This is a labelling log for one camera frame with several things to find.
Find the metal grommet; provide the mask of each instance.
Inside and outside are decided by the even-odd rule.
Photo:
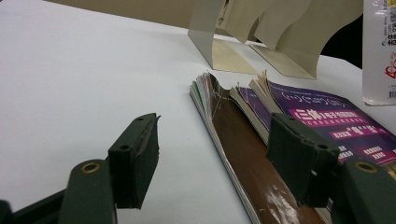
[[[90,163],[87,163],[87,164],[83,165],[81,167],[81,171],[84,174],[91,174],[91,173],[96,172],[97,170],[99,170],[99,168],[100,168],[100,164],[99,163],[90,162]]]
[[[367,172],[367,173],[373,174],[373,173],[378,172],[378,169],[375,166],[373,166],[372,164],[370,164],[368,162],[364,162],[364,161],[356,162],[355,167],[364,171],[364,172]]]

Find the white surface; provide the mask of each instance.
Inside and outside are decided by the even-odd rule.
[[[395,131],[394,107],[363,105],[361,70],[351,64],[321,57],[318,81],[294,79],[249,46],[235,46],[272,80],[347,96]],[[249,223],[189,96],[189,85],[205,70],[211,71],[185,29],[3,0],[0,198],[16,211],[64,189],[75,165],[104,159],[133,119],[155,112],[162,116],[159,164],[143,209],[119,210],[119,223]],[[211,72],[225,88],[254,77]]]

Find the white tabletop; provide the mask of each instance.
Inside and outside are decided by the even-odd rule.
[[[395,133],[394,107],[368,107],[361,70],[321,57],[318,80],[271,78],[349,98]],[[160,160],[142,210],[119,223],[249,223],[189,85],[205,70],[230,88],[252,75],[212,71],[187,30],[39,0],[0,2],[0,198],[14,211],[64,189],[71,169],[104,159],[141,115],[159,120]]]

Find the brown book cover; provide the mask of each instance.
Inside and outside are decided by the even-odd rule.
[[[236,176],[232,180],[252,221],[257,216],[260,223],[323,223],[314,209],[297,205],[275,167],[266,159],[266,145],[233,102],[230,91],[224,90],[212,75],[204,75],[201,83],[207,86],[205,92],[201,89],[199,93],[208,95],[202,97],[202,105],[208,100],[211,107],[212,118],[206,125],[213,124],[225,155],[224,164],[230,166],[227,168],[233,172],[230,175]]]

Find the purple magazine cover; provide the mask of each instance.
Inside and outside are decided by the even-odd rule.
[[[269,130],[271,122],[271,113],[262,104],[259,97],[251,88],[239,87],[239,94],[241,94],[244,101],[250,106],[257,118],[262,122],[267,130]]]
[[[340,148],[340,162],[357,156],[379,165],[396,162],[396,136],[343,97],[268,81],[285,114],[313,128]]]

